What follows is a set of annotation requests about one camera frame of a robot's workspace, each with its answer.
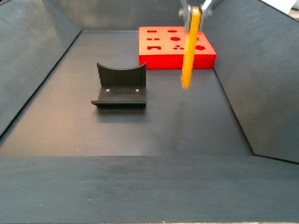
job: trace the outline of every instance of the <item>black curved bracket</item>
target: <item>black curved bracket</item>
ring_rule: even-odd
[[[113,69],[97,63],[100,91],[97,107],[145,107],[145,64],[129,69]]]

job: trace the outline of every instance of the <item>red block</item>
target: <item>red block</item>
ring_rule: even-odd
[[[146,69],[181,69],[185,30],[182,26],[138,28],[138,64]],[[216,52],[202,32],[198,32],[193,69],[210,69]]]

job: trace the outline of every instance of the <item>yellow rod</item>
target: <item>yellow rod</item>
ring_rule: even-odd
[[[188,89],[192,82],[192,62],[198,34],[201,12],[198,7],[190,7],[190,29],[185,37],[184,56],[181,65],[181,88]]]

